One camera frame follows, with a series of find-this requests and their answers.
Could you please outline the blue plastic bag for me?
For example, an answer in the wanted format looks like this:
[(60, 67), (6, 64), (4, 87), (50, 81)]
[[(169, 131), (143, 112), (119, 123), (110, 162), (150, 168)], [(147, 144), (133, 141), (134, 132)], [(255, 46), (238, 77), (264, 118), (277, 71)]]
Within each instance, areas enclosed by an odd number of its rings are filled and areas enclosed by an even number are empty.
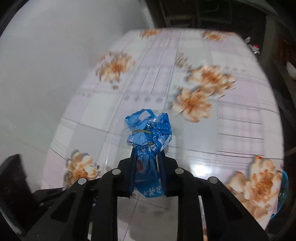
[(135, 189), (146, 198), (163, 196), (157, 155), (173, 136), (168, 114), (142, 109), (125, 117), (125, 127), (137, 161)]

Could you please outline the blue plastic basket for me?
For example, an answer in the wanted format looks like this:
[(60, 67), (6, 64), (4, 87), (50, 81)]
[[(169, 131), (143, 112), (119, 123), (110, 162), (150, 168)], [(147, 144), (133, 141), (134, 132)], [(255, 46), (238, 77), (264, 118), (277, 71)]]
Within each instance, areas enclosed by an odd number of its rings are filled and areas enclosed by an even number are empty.
[(281, 210), (288, 196), (288, 190), (289, 190), (288, 175), (285, 171), (282, 171), (281, 173), (282, 173), (282, 178), (281, 178), (280, 193), (279, 193), (278, 202), (277, 202), (277, 209), (276, 209), (276, 212), (272, 214), (270, 219), (273, 219), (277, 215), (277, 213)]

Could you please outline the white bowl stack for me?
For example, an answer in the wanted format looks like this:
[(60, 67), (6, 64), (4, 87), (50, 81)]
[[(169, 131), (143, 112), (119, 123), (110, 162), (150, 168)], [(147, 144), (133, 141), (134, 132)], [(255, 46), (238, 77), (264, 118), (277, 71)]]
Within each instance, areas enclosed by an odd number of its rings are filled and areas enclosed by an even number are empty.
[(292, 63), (287, 61), (286, 69), (287, 69), (287, 72), (288, 72), (288, 75), (290, 76), (290, 78), (292, 78), (293, 80), (296, 80), (296, 68), (295, 68), (295, 66), (293, 66)]

